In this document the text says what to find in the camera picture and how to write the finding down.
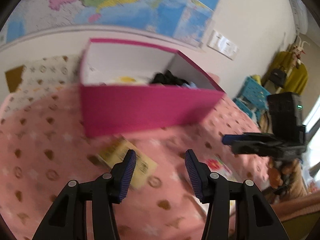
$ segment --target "silver screw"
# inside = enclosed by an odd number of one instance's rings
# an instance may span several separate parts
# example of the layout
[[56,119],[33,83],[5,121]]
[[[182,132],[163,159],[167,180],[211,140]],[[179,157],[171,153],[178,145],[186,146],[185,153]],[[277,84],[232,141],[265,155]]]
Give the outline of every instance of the silver screw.
[[219,178],[219,174],[215,173],[215,172],[212,172],[212,173],[210,173],[210,178],[217,179],[217,178]]
[[69,181],[68,183],[69,187],[74,187],[75,185],[77,185],[77,182],[75,180]]
[[254,185],[254,183],[253,183],[253,181],[252,181],[251,179],[247,179],[247,180],[245,181],[245,183],[246,183],[248,186],[253,186],[253,185]]
[[111,175],[111,173],[105,173],[105,174],[102,175],[102,177],[104,179],[111,179],[112,175]]

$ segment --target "pink bedsheet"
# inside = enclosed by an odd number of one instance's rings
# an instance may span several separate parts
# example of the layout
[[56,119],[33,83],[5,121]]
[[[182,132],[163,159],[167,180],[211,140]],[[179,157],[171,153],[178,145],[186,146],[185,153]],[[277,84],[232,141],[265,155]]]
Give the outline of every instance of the pink bedsheet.
[[[2,105],[2,116],[15,96]],[[96,154],[113,137],[84,136],[77,86],[32,100],[0,119],[0,212],[18,240],[29,240],[69,180],[94,180],[107,170]],[[224,134],[245,131],[259,130],[225,96],[202,124],[123,134],[158,167],[142,189],[129,190],[123,203],[114,205],[121,239],[201,239],[204,218],[177,174],[184,163],[181,153],[189,148],[198,156],[217,155],[242,180],[263,187],[268,159],[234,156],[220,142]],[[90,215],[87,223],[93,239]]]

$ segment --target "switch plate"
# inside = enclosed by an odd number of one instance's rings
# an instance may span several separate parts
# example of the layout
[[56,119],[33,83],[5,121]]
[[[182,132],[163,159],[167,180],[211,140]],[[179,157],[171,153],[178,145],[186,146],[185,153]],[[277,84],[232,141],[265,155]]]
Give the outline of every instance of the switch plate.
[[239,52],[239,48],[236,44],[217,31],[212,32],[212,38],[208,42],[208,47],[220,52],[231,60],[234,60]]

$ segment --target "light switch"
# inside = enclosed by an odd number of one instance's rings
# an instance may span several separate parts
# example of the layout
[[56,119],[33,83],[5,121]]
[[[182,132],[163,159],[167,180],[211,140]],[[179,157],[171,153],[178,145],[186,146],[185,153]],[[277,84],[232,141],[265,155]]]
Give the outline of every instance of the light switch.
[[212,38],[208,42],[208,47],[222,53],[232,60],[235,59],[239,51],[239,48],[236,44],[228,40],[217,31],[213,31]]

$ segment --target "power outlet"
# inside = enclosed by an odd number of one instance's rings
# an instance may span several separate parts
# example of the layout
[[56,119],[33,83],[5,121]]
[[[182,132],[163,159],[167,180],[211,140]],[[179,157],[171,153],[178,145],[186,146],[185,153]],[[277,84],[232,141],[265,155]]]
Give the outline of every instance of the power outlet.
[[239,48],[236,44],[217,31],[213,31],[212,38],[208,42],[208,47],[220,52],[231,60],[234,60],[239,52]]

